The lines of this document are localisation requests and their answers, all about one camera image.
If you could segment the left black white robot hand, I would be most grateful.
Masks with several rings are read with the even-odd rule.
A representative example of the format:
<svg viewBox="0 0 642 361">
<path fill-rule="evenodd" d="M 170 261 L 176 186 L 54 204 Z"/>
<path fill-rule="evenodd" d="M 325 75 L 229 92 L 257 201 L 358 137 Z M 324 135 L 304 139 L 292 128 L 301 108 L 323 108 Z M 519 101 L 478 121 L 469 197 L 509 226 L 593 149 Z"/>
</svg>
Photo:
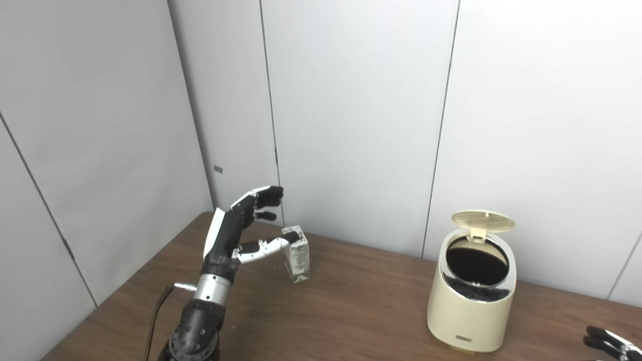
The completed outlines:
<svg viewBox="0 0 642 361">
<path fill-rule="evenodd" d="M 260 187 L 246 192 L 226 211 L 217 208 L 206 236 L 200 274 L 234 283 L 241 265 L 262 260 L 298 242 L 299 234 L 291 231 L 273 238 L 241 243 L 243 231 L 255 220 L 276 219 L 275 213 L 262 209 L 279 206 L 283 196 L 283 187 Z"/>
</svg>

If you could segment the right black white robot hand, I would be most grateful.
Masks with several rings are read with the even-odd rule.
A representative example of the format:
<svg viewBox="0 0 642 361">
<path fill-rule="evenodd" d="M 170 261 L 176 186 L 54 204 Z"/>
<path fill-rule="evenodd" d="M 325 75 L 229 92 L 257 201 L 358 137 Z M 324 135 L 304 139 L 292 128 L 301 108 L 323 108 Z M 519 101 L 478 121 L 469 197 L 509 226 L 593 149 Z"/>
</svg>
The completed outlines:
<svg viewBox="0 0 642 361">
<path fill-rule="evenodd" d="M 616 360 L 641 360 L 641 350 L 635 343 L 619 334 L 595 326 L 587 326 L 583 343 L 587 347 L 605 352 Z"/>
</svg>

